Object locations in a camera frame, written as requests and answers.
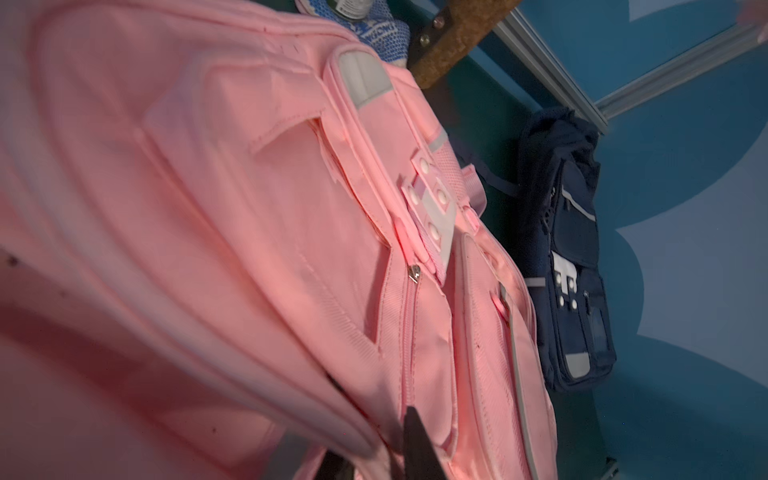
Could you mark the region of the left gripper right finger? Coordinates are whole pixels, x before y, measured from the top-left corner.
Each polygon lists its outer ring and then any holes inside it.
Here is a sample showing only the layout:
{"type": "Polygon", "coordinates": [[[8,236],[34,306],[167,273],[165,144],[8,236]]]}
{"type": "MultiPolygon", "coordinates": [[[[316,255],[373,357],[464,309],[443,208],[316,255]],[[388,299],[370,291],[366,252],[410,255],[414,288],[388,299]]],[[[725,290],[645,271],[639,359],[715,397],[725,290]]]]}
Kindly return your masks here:
{"type": "Polygon", "coordinates": [[[435,449],[418,411],[408,406],[404,417],[404,478],[407,480],[446,480],[435,449]]]}

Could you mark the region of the navy blue backpack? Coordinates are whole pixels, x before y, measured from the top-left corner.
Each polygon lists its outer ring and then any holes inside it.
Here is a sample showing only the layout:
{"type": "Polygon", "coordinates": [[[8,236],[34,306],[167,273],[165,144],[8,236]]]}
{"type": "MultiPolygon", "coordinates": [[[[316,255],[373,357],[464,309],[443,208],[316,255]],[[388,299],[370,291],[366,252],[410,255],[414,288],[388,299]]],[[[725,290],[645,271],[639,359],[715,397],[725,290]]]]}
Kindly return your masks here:
{"type": "Polygon", "coordinates": [[[560,392],[594,387],[617,360],[598,269],[599,137],[594,124],[566,107],[539,111],[519,139],[515,181],[454,145],[477,205],[485,186],[514,201],[515,261],[532,291],[545,383],[560,392]]]}

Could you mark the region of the pink backpack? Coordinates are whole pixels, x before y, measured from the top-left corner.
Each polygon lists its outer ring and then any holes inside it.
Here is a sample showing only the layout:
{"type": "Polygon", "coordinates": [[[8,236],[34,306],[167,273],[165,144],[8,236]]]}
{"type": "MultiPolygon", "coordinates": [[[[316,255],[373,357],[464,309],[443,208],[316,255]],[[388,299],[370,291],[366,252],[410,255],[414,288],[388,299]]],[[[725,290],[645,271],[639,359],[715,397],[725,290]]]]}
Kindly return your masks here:
{"type": "Polygon", "coordinates": [[[1,475],[554,479],[526,283],[409,71],[249,1],[1,5],[1,475]]]}

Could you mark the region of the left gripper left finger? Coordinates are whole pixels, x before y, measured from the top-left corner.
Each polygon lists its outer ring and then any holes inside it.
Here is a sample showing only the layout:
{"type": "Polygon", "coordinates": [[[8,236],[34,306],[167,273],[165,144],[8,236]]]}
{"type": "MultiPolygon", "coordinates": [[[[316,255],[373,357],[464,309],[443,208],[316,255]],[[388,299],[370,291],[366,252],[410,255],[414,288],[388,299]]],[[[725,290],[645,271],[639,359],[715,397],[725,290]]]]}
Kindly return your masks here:
{"type": "Polygon", "coordinates": [[[317,469],[315,480],[353,480],[354,465],[346,458],[327,451],[317,469]]]}

